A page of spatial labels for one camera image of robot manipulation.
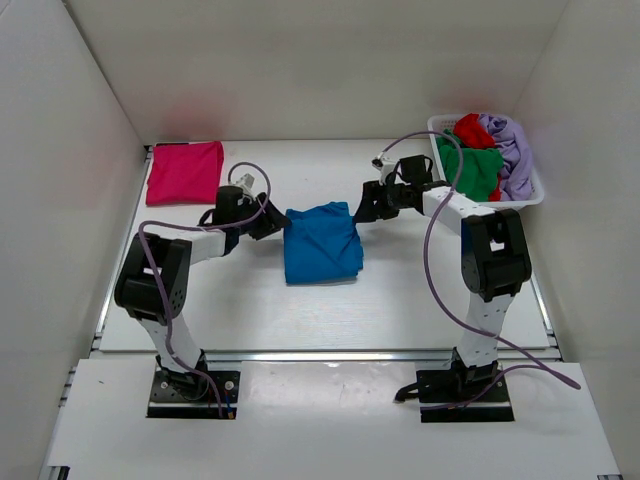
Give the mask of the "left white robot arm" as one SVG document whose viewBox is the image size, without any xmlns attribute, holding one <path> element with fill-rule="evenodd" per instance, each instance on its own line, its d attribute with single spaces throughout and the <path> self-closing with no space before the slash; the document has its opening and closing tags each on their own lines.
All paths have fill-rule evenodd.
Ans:
<svg viewBox="0 0 640 480">
<path fill-rule="evenodd" d="M 217 394 L 204 351 L 184 320 L 190 269 L 229 255 L 247 235 L 261 240 L 291 225 L 265 192 L 224 186 L 195 227 L 146 221 L 131 241 L 114 300 L 147 332 L 163 380 L 188 402 Z"/>
</svg>

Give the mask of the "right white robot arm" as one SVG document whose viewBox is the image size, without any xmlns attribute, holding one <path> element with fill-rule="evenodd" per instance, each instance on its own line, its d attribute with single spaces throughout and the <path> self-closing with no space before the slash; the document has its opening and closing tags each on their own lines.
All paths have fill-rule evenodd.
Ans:
<svg viewBox="0 0 640 480">
<path fill-rule="evenodd" d="M 444 390 L 457 400 L 471 400 L 499 374 L 497 348 L 505 316 L 532 273 L 519 214 L 495 210 L 458 193 L 444 181 L 434 181 L 425 156 L 397 163 L 373 159 L 380 177 L 364 183 L 354 223 L 372 223 L 414 209 L 429 217 L 430 229 L 441 223 L 461 241 L 461 276 L 470 293 L 463 336 L 454 348 L 450 367 L 401 389 L 399 402 Z"/>
</svg>

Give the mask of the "blue t shirt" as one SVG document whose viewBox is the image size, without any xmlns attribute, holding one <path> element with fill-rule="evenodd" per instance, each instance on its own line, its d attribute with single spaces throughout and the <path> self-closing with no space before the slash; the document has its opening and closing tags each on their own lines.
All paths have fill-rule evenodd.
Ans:
<svg viewBox="0 0 640 480">
<path fill-rule="evenodd" d="M 347 202 L 288 209 L 284 274 L 288 285 L 341 282 L 363 269 L 364 251 Z"/>
</svg>

